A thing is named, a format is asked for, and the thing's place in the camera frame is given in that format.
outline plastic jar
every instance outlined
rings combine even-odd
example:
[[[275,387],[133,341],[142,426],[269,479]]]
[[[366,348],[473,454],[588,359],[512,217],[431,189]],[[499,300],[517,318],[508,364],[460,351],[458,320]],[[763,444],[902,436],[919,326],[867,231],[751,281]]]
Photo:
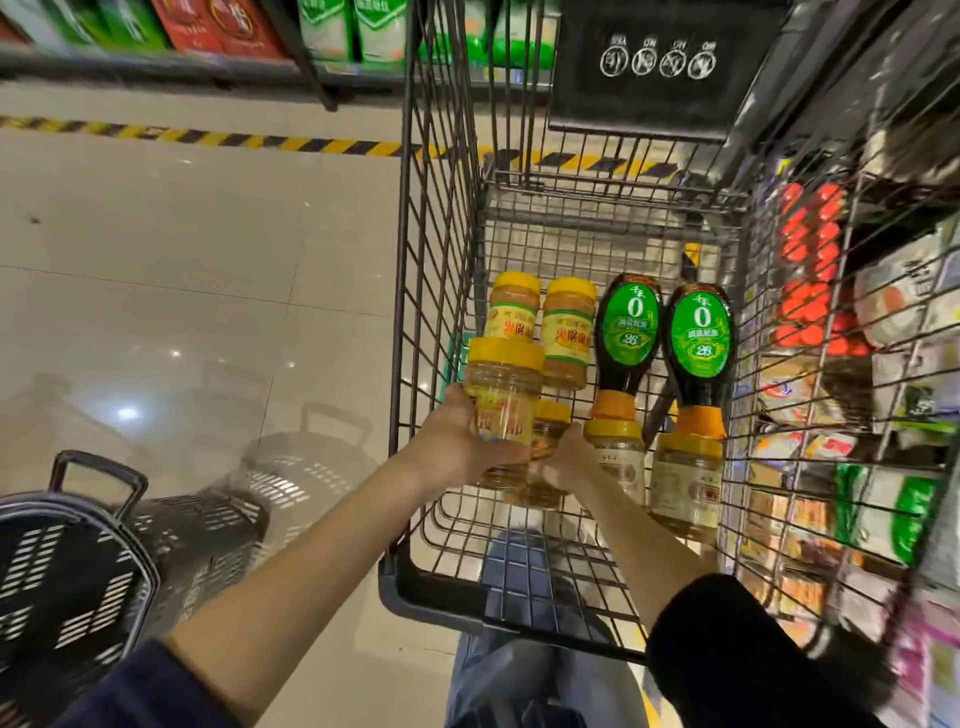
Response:
[[[512,440],[530,448],[542,369],[543,348],[539,344],[487,336],[470,341],[464,390],[476,406],[481,438]],[[526,464],[507,465],[490,468],[477,485],[495,490],[520,489],[526,481]]]
[[[543,384],[577,390],[587,386],[597,287],[589,280],[556,279],[546,289],[540,340],[546,361]]]
[[[584,437],[596,448],[600,467],[616,478],[624,492],[638,503],[643,488],[643,432],[634,420],[589,420]]]
[[[570,415],[570,405],[566,402],[553,400],[537,402],[537,409],[534,412],[531,460],[542,460],[554,453],[560,438],[570,427]],[[540,508],[544,511],[558,510],[563,498],[563,491],[532,475],[528,475],[527,483],[522,490],[503,494],[503,499],[507,503],[522,505],[524,508]]]
[[[713,544],[720,525],[723,446],[716,440],[665,432],[650,477],[650,515],[676,536]]]
[[[493,282],[484,336],[533,341],[540,310],[540,279],[529,273],[505,271]]]

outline green label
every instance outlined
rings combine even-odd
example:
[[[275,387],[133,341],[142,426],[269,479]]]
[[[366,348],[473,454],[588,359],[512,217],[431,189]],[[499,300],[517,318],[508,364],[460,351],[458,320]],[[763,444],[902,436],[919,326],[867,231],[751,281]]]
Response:
[[[932,478],[909,475],[903,479],[896,505],[900,513],[894,516],[890,541],[894,553],[904,564],[913,564],[913,549],[924,530],[924,517],[930,511],[930,501],[936,489],[937,481]]]
[[[613,361],[635,367],[653,351],[659,325],[657,295],[642,283],[621,286],[603,317],[604,348]]]
[[[730,356],[730,316],[712,293],[691,293],[673,312],[670,342],[680,366],[694,376],[712,379]]]
[[[407,12],[407,0],[354,0],[353,7],[361,23],[378,31]]]
[[[344,10],[344,0],[300,0],[300,10],[310,25],[320,25]]]

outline number 0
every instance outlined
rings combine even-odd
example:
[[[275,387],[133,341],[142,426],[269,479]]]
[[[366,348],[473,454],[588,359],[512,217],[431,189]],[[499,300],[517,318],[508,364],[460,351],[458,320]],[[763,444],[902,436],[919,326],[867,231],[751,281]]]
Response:
[[[708,327],[710,325],[710,318],[710,310],[704,305],[693,312],[693,321],[700,328]]]

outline basket handle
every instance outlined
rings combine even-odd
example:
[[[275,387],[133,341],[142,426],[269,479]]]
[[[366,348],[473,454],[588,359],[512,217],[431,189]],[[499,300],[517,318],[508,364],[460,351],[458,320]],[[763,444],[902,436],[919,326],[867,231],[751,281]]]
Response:
[[[57,453],[54,458],[54,467],[50,471],[50,485],[47,489],[51,493],[63,492],[63,479],[66,476],[68,465],[82,465],[85,468],[109,475],[130,486],[132,492],[123,503],[113,512],[113,517],[122,521],[130,513],[131,509],[140,501],[143,494],[147,492],[150,481],[147,476],[115,460],[110,460],[103,455],[95,455],[92,452],[84,452],[79,449],[66,449]]]

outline orange cap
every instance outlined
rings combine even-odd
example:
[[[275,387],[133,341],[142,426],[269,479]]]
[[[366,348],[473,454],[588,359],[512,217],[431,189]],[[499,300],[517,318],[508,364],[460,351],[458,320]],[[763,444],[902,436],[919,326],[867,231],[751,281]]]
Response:
[[[724,427],[720,408],[700,405],[680,408],[674,432],[682,435],[700,435],[710,440],[723,440],[727,437],[727,429]]]
[[[597,391],[597,399],[590,409],[594,420],[634,420],[636,418],[635,398],[626,392],[613,389]]]

